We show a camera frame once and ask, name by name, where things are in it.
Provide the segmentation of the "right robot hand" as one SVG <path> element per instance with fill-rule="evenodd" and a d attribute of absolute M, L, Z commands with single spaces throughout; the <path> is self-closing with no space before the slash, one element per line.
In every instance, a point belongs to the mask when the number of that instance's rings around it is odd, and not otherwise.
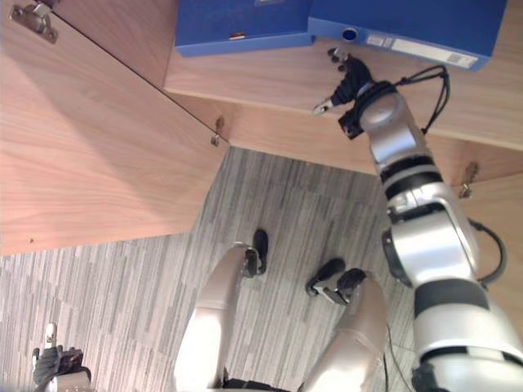
<path fill-rule="evenodd" d="M 337 64 L 337 70 L 344 76 L 333 94 L 313 108 L 314 115 L 322 115 L 331 108 L 352 102 L 362 90 L 373 83 L 368 66 L 348 51 L 341 47 L 333 47 L 328 49 L 327 55 L 334 64 Z"/>

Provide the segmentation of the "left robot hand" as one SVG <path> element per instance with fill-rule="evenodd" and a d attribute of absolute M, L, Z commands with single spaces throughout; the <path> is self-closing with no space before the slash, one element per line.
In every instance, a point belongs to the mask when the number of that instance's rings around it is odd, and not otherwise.
<path fill-rule="evenodd" d="M 71 349 L 63 351 L 62 345 L 56 344 L 57 326 L 49 323 L 45 328 L 44 348 L 38 347 L 32 352 L 33 380 L 36 391 L 44 391 L 56 376 L 65 376 L 84 372 L 83 352 Z"/>

